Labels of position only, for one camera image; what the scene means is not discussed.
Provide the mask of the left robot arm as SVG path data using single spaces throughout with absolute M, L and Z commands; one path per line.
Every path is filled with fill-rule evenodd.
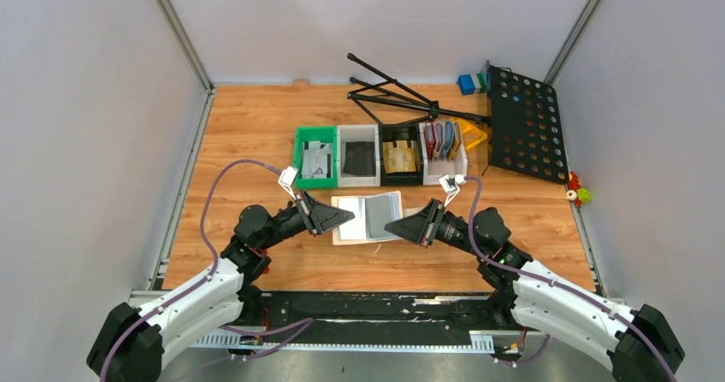
M 158 380 L 200 338 L 241 316 L 260 313 L 262 292 L 254 282 L 271 262 L 268 248 L 303 232 L 329 232 L 354 217 L 307 191 L 276 215 L 258 204 L 246 207 L 228 246 L 202 272 L 149 303 L 112 308 L 86 365 L 102 381 Z

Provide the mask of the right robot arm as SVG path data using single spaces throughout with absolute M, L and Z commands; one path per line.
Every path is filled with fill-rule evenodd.
M 493 207 L 465 220 L 433 199 L 385 229 L 413 244 L 439 241 L 476 256 L 479 273 L 494 289 L 490 303 L 506 320 L 579 350 L 617 381 L 673 381 L 684 362 L 685 350 L 660 310 L 649 304 L 635 309 L 561 278 L 510 241 Z

